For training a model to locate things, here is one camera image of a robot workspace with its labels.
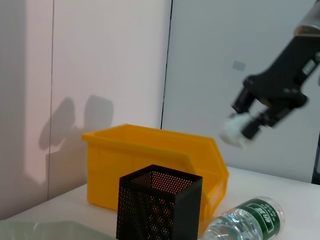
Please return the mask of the white paper ball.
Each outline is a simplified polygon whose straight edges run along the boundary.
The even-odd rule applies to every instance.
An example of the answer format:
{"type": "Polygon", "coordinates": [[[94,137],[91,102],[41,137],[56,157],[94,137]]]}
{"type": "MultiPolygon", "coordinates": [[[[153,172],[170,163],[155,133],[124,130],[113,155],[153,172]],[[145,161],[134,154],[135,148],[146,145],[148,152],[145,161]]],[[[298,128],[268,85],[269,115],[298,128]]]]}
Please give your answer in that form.
{"type": "Polygon", "coordinates": [[[224,123],[219,134],[221,140],[233,147],[245,149],[250,143],[243,134],[242,130],[252,120],[250,113],[233,113],[224,123]]]}

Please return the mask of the yellow plastic bin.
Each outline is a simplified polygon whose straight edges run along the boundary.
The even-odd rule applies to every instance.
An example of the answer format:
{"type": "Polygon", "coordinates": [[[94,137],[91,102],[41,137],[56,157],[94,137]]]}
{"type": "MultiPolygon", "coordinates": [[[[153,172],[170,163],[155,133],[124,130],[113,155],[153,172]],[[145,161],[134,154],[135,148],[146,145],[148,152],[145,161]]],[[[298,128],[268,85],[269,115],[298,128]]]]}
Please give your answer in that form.
{"type": "Polygon", "coordinates": [[[87,201],[116,211],[119,179],[150,165],[203,178],[200,220],[226,195],[229,172],[213,138],[123,124],[82,134],[87,143],[87,201]]]}

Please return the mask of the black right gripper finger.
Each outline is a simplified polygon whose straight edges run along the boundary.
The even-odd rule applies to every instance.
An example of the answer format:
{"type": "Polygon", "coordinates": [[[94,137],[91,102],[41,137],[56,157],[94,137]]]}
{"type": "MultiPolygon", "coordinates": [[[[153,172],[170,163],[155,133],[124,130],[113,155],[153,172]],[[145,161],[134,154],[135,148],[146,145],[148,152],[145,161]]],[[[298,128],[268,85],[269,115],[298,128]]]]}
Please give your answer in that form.
{"type": "Polygon", "coordinates": [[[263,112],[260,112],[243,128],[243,136],[252,140],[260,131],[260,126],[272,127],[274,125],[273,108],[270,107],[263,112]]]}
{"type": "Polygon", "coordinates": [[[232,104],[232,108],[237,114],[248,113],[255,100],[256,97],[247,88],[243,87],[232,104]]]}

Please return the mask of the clear green-label water bottle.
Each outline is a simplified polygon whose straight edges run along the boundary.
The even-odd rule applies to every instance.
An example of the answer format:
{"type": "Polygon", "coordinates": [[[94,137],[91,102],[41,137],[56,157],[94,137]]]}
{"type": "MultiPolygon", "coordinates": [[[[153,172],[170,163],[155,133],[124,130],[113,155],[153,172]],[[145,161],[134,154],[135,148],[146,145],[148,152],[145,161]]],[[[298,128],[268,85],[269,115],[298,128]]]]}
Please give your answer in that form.
{"type": "Polygon", "coordinates": [[[217,215],[200,240],[274,240],[284,225],[278,202],[259,196],[217,215]]]}

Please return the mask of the green glass fruit plate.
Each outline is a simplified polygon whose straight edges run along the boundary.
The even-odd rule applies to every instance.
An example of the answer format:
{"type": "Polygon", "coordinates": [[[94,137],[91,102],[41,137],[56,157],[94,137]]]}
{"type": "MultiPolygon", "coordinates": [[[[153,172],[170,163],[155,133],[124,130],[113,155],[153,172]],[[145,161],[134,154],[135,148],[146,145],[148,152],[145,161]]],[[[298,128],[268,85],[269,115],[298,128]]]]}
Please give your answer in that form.
{"type": "Polygon", "coordinates": [[[117,240],[74,221],[0,221],[0,240],[117,240]]]}

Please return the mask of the black mesh pen holder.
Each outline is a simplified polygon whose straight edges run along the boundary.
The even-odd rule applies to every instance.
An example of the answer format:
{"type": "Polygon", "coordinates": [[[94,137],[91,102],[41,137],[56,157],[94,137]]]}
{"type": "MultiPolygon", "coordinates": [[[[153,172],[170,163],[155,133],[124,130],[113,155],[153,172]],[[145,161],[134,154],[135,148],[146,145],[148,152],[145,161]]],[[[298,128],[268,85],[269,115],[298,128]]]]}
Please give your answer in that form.
{"type": "Polygon", "coordinates": [[[117,240],[197,240],[203,178],[150,165],[119,179],[117,240]]]}

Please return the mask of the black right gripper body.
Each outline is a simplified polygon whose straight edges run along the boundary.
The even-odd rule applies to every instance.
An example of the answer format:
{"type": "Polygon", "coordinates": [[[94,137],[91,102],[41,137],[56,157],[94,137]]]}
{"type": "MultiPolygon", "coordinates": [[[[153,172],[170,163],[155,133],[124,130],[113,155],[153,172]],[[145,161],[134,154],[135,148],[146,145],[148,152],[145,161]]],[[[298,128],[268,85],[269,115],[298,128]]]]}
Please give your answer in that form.
{"type": "Polygon", "coordinates": [[[320,38],[295,36],[267,70],[250,75],[243,86],[256,100],[273,108],[275,126],[306,104],[308,98],[301,88],[319,64],[320,38]]]}

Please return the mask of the dark blue furniture edge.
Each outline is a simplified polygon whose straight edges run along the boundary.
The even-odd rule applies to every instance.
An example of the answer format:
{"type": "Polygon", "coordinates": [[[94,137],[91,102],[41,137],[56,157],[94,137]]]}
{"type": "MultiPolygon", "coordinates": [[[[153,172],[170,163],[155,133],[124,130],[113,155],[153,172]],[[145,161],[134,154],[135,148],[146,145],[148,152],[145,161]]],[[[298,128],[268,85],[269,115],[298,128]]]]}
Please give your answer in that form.
{"type": "Polygon", "coordinates": [[[320,185],[320,133],[318,136],[317,149],[313,167],[313,174],[311,183],[315,185],[320,185]]]}

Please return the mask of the grey wall plate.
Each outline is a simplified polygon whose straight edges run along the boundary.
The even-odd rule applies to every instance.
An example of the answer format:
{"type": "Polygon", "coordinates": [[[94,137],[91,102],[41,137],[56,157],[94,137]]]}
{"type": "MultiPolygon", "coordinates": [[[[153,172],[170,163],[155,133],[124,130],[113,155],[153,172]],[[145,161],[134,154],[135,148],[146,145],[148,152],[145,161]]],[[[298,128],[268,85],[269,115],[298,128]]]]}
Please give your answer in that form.
{"type": "Polygon", "coordinates": [[[244,62],[240,62],[235,60],[232,64],[232,68],[237,71],[243,72],[246,68],[246,64],[244,62]]]}

